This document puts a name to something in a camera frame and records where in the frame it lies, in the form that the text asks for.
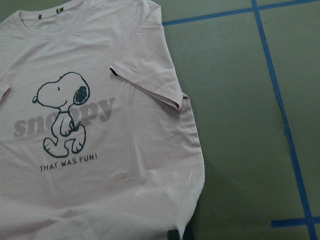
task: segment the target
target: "shirt sleeve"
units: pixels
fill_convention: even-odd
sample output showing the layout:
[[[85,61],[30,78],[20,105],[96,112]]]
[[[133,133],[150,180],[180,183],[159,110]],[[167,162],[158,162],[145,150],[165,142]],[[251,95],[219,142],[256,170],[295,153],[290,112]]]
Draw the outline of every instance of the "shirt sleeve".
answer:
[[[11,88],[7,84],[0,81],[0,105],[7,97],[8,93],[10,92],[10,89]]]
[[[110,70],[141,91],[180,110],[183,93],[165,39],[161,7],[151,1],[144,4],[152,5],[148,7],[150,13],[110,65]]]

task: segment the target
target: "snoopy graphic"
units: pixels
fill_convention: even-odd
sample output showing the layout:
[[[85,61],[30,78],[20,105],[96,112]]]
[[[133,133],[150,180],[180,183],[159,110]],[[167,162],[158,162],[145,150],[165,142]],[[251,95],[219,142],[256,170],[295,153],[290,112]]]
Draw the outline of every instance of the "snoopy graphic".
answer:
[[[81,121],[75,124],[70,107],[84,104],[89,97],[90,88],[77,72],[68,72],[57,81],[46,82],[33,97],[34,104],[39,103],[41,106],[58,110],[51,127],[52,136],[43,140],[44,150],[52,157],[64,158],[69,155],[69,149],[74,154],[83,149],[86,128]]]

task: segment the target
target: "t-shirt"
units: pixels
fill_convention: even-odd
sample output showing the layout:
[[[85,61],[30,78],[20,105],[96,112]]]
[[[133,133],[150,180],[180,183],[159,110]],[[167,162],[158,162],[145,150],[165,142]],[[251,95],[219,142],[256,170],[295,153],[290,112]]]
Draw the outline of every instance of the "t-shirt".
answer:
[[[0,239],[182,235],[204,160],[159,5],[19,10],[0,59]]]

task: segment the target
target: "snoopy's arm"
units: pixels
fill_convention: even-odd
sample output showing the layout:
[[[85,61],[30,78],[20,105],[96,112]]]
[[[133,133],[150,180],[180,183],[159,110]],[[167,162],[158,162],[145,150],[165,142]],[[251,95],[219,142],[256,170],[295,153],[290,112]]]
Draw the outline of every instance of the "snoopy's arm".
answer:
[[[60,125],[60,134],[63,137],[67,137],[71,134],[72,129],[73,129],[73,125],[72,125],[72,118],[69,114],[66,114],[64,116],[64,118],[61,121],[61,125]]]

